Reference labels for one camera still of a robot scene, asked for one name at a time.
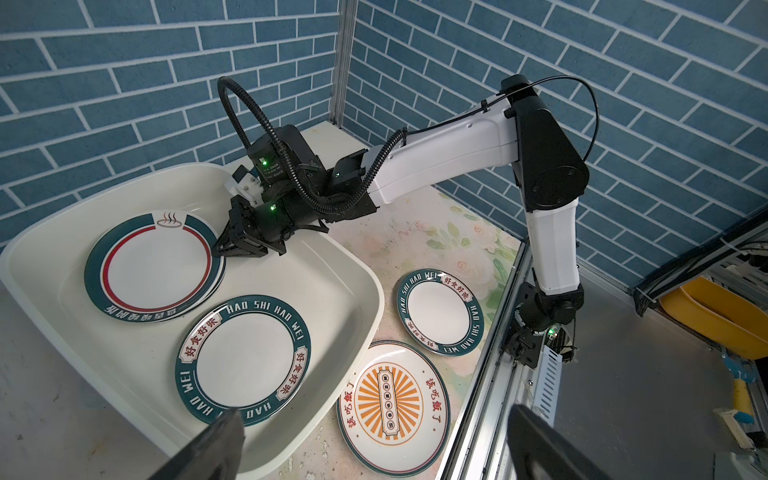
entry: gray floor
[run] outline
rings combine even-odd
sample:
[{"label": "gray floor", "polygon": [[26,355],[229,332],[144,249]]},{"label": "gray floor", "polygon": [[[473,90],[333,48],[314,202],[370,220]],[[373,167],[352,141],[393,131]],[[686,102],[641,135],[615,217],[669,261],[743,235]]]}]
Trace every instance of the gray floor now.
[{"label": "gray floor", "polygon": [[717,351],[649,310],[635,315],[582,276],[576,361],[563,368],[555,428],[614,480],[712,478],[738,445],[712,410],[732,406]]}]

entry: plate with orange sunburst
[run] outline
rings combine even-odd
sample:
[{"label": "plate with orange sunburst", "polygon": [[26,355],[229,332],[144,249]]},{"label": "plate with orange sunburst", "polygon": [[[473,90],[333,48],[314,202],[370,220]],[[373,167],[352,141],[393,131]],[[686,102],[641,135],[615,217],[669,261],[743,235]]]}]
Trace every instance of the plate with orange sunburst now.
[{"label": "plate with orange sunburst", "polygon": [[347,445],[382,475],[423,472],[448,441],[445,383],[432,362],[405,343],[371,344],[336,410]]}]

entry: white basin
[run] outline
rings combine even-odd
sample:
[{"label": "white basin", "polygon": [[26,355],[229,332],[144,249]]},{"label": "white basin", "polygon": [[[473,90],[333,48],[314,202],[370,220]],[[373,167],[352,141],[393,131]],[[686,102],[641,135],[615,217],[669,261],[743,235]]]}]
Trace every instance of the white basin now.
[{"label": "white basin", "polygon": [[29,227],[0,256],[0,279],[59,352],[126,419],[168,455],[207,425],[184,407],[174,359],[184,335],[211,307],[235,296],[275,296],[304,318],[312,362],[290,403],[246,427],[238,478],[260,478],[284,462],[338,398],[368,348],[384,309],[381,284],[325,234],[300,230],[288,253],[227,259],[216,293],[167,322],[136,324],[104,315],[83,284],[86,258],[121,221],[157,209],[193,212],[217,233],[227,222],[229,173],[185,164],[139,177]]}]

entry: robotic arm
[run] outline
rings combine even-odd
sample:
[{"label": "robotic arm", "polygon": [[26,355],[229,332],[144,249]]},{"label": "robotic arm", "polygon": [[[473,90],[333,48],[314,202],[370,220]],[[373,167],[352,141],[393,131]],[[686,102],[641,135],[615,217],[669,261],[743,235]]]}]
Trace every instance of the robotic arm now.
[{"label": "robotic arm", "polygon": [[[519,306],[518,328],[507,343],[508,351],[519,356],[531,335],[570,323],[584,302],[576,264],[575,211],[589,171],[531,87],[523,75],[506,78],[500,93],[482,101],[477,110],[414,133],[397,131],[384,145],[344,157],[326,170],[294,126],[273,129],[239,85],[221,78],[224,109],[255,168],[249,172],[241,167],[228,185],[237,195],[216,254],[282,254],[285,241],[298,229],[327,231],[324,220],[362,217],[420,187],[511,164],[525,209],[535,275],[535,294]],[[247,97],[243,102],[266,131],[253,144],[229,105],[227,88],[241,100],[243,94]]]}]

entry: orange sunburst pattern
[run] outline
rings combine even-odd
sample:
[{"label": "orange sunburst pattern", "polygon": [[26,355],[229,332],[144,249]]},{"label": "orange sunburst pattern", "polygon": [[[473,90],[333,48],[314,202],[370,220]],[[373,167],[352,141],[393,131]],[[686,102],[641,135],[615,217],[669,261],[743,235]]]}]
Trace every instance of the orange sunburst pattern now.
[{"label": "orange sunburst pattern", "polygon": [[[379,395],[379,372],[389,370],[394,385],[399,431],[395,435],[384,432],[382,421],[382,397]],[[369,367],[357,382],[355,410],[362,429],[378,443],[400,445],[414,436],[422,422],[424,402],[420,388],[413,376],[400,365],[390,362],[377,363]]]}]

